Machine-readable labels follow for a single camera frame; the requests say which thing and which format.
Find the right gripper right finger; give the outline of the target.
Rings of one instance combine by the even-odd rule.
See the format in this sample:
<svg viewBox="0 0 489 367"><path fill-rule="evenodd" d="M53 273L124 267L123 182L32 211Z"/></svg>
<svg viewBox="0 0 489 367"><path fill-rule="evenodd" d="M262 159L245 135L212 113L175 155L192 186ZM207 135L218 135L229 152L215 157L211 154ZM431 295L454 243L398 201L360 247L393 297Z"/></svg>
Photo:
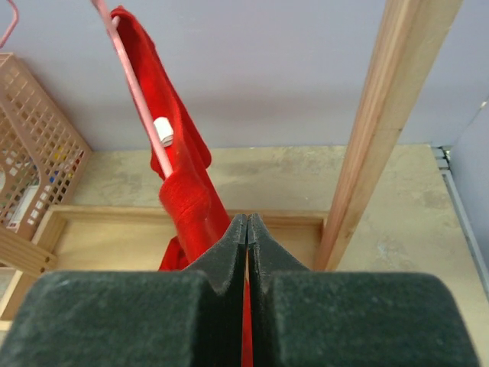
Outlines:
<svg viewBox="0 0 489 367"><path fill-rule="evenodd" d="M476 366L450 290L409 272L310 271L248 217L256 366Z"/></svg>

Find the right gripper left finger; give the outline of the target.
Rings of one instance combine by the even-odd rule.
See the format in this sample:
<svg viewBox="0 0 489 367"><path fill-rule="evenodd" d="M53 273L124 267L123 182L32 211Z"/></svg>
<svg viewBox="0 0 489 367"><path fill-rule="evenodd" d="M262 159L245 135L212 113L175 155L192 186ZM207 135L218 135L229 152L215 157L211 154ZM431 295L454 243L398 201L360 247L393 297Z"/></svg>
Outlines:
<svg viewBox="0 0 489 367"><path fill-rule="evenodd" d="M3 366L239 366L245 215L182 271L57 271L28 291Z"/></svg>

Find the red t shirt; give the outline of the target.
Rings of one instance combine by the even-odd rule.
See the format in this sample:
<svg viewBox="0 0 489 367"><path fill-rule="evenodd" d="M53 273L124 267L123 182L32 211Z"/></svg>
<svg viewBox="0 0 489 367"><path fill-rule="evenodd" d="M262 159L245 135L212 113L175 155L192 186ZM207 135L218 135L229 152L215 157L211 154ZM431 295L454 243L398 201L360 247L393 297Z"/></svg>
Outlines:
<svg viewBox="0 0 489 367"><path fill-rule="evenodd" d="M173 220L170 240L159 271L182 271L225 234L229 217L208 175L212 157L168 78L153 41L136 17L123 7L110 12L119 17L118 34L153 119L165 117L173 128L173 143L165 148L173 173L165 177L151 147L151 168L163 183L160 202ZM253 363L249 285L244 276L241 364Z"/></svg>

